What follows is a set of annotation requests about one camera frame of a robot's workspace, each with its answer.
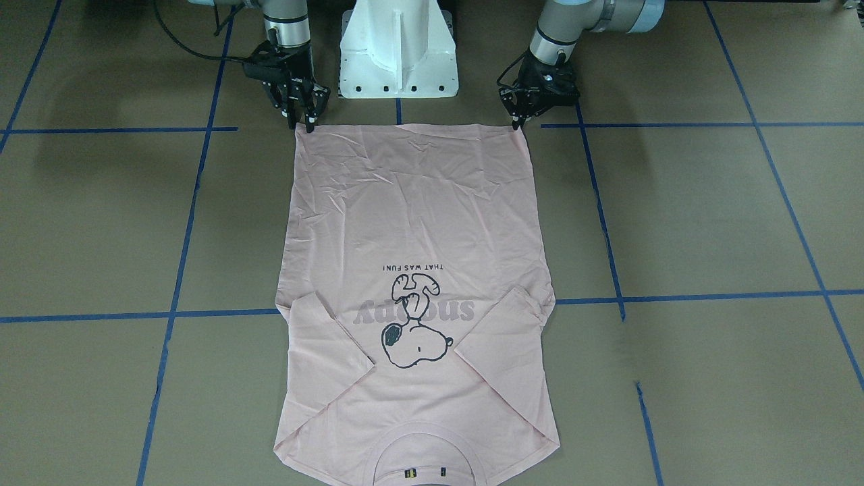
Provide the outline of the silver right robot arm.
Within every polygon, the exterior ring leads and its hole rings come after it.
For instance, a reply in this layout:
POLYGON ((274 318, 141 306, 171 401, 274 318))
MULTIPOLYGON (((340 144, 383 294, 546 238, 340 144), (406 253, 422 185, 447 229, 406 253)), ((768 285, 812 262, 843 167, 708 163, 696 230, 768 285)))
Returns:
POLYGON ((213 8, 220 4, 261 11, 266 38, 238 60, 244 75, 259 81, 291 130, 302 122, 306 132, 314 132, 331 91, 315 78, 306 1, 200 1, 213 8))

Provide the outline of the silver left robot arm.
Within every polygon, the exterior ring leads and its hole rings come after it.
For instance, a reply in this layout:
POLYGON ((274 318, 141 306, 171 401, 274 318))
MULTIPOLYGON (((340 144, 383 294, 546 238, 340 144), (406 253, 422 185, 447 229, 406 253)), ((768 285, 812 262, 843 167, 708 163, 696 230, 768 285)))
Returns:
POLYGON ((648 32, 665 8, 664 1, 547 1, 527 50, 496 80, 512 129, 522 129, 554 107, 579 101, 570 59, 583 33, 648 32))

